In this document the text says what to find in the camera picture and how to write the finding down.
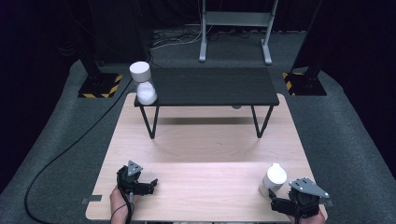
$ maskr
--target white desk leg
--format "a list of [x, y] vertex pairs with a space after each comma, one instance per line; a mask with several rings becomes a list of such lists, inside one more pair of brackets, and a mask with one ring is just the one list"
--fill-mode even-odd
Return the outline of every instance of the white desk leg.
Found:
[[206, 61], [206, 0], [202, 0], [202, 38], [201, 38], [201, 50], [199, 52], [199, 62], [204, 63]]
[[278, 0], [274, 1], [274, 5], [271, 10], [270, 20], [268, 21], [267, 30], [265, 31], [265, 39], [262, 39], [262, 52], [264, 54], [265, 64], [267, 64], [267, 65], [272, 64], [270, 50], [268, 49], [268, 40], [270, 38], [272, 26], [273, 26], [274, 19], [275, 19], [277, 2], [278, 2]]

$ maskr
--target light wood tabletop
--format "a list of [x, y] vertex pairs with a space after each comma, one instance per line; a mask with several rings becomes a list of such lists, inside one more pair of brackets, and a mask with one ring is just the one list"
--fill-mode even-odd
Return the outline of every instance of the light wood tabletop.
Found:
[[[157, 136], [150, 139], [135, 94], [127, 96], [86, 217], [110, 219], [109, 195], [117, 183], [116, 172], [128, 161], [144, 169], [139, 178], [158, 178], [154, 194], [139, 198], [132, 220], [274, 222], [288, 221], [271, 210], [271, 200], [259, 185], [272, 163], [287, 172], [287, 183], [276, 193], [288, 199], [288, 182], [309, 177], [315, 181], [283, 95], [262, 136], [257, 138], [250, 106], [162, 107]], [[255, 106], [259, 123], [268, 106]], [[155, 107], [147, 107], [148, 120]], [[320, 209], [325, 217], [326, 210]]]

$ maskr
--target white metal stand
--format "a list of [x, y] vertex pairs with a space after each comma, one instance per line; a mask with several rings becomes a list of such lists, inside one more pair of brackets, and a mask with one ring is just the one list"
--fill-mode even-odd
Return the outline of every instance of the white metal stand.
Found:
[[270, 38], [272, 26], [275, 19], [276, 7], [278, 0], [274, 0], [271, 12], [223, 12], [223, 11], [206, 11], [206, 0], [202, 2], [202, 40], [199, 62], [206, 61], [206, 26], [207, 25], [233, 25], [233, 26], [260, 26], [266, 27], [265, 38], [262, 39], [262, 52], [264, 54], [265, 64], [271, 65], [271, 55], [268, 49], [268, 39]]

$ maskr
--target metal leg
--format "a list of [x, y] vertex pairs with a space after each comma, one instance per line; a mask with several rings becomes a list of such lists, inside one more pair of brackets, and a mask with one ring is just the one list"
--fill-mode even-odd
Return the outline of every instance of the metal leg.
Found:
[[277, 2], [278, 2], [278, 0], [274, 1], [273, 7], [272, 7], [272, 10], [271, 10], [270, 20], [268, 21], [267, 30], [265, 31], [265, 38], [262, 39], [262, 53], [264, 54], [265, 64], [267, 64], [267, 65], [271, 65], [272, 64], [270, 50], [268, 49], [268, 40], [270, 38], [270, 34], [271, 34], [271, 31], [272, 31], [272, 26], [273, 26], [274, 19], [275, 19]]
[[199, 52], [199, 62], [206, 61], [206, 0], [202, 0], [202, 38], [201, 38], [201, 51]]
[[149, 137], [150, 137], [151, 139], [154, 139], [154, 137], [155, 137], [155, 130], [157, 129], [158, 112], [159, 112], [159, 110], [160, 110], [160, 107], [157, 105], [156, 108], [155, 108], [155, 116], [154, 116], [154, 123], [152, 124], [152, 130], [151, 130], [151, 128], [149, 127], [149, 121], [148, 121], [148, 117], [146, 116], [145, 107], [143, 107], [142, 105], [139, 106], [139, 107], [140, 107], [140, 111], [142, 112], [142, 115], [143, 115], [143, 120], [144, 120], [145, 123], [146, 123], [146, 127], [147, 127], [147, 129], [148, 129]]
[[268, 120], [271, 117], [271, 113], [272, 113], [272, 111], [274, 109], [274, 106], [270, 105], [270, 108], [269, 108], [269, 110], [267, 112], [267, 116], [265, 117], [264, 124], [262, 125], [262, 129], [261, 130], [260, 130], [259, 124], [257, 122], [256, 111], [254, 110], [254, 105], [251, 105], [250, 107], [251, 107], [251, 113], [253, 114], [254, 126], [256, 127], [257, 137], [258, 138], [262, 138], [262, 134], [264, 133], [264, 130], [267, 127]]

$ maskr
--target table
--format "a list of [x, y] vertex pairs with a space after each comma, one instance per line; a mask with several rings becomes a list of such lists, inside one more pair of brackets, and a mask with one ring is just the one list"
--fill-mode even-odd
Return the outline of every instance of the table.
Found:
[[[158, 95], [152, 129], [145, 107], [137, 99], [134, 106], [141, 110], [149, 136], [155, 137], [160, 106], [248, 105], [251, 108], [257, 137], [261, 138], [274, 106], [279, 105], [268, 72], [263, 68], [175, 68], [151, 72]], [[255, 105], [268, 105], [261, 128]]]
[[235, 26], [259, 26], [266, 27], [265, 38], [262, 39], [262, 53], [265, 64], [271, 65], [271, 54], [268, 49], [268, 40], [272, 31], [275, 19], [276, 7], [278, 0], [274, 0], [271, 12], [224, 12], [224, 11], [206, 11], [206, 0], [202, 1], [202, 39], [199, 54], [199, 62], [206, 61], [206, 26], [207, 25], [235, 25]]
[[[127, 96], [102, 169], [89, 202], [86, 217], [110, 219], [108, 195], [116, 185], [116, 172], [132, 160], [143, 166], [140, 182], [158, 178], [152, 195], [139, 199], [133, 220], [144, 221], [287, 221], [271, 210], [270, 199], [261, 196], [259, 184], [266, 170], [278, 162], [288, 182], [309, 177], [315, 181], [283, 95], [277, 96], [263, 138], [255, 136], [249, 106], [165, 107], [158, 119], [158, 135], [149, 138], [135, 94]], [[268, 106], [258, 106], [263, 120]], [[153, 118], [155, 107], [147, 108]], [[288, 198], [288, 185], [277, 193]]]

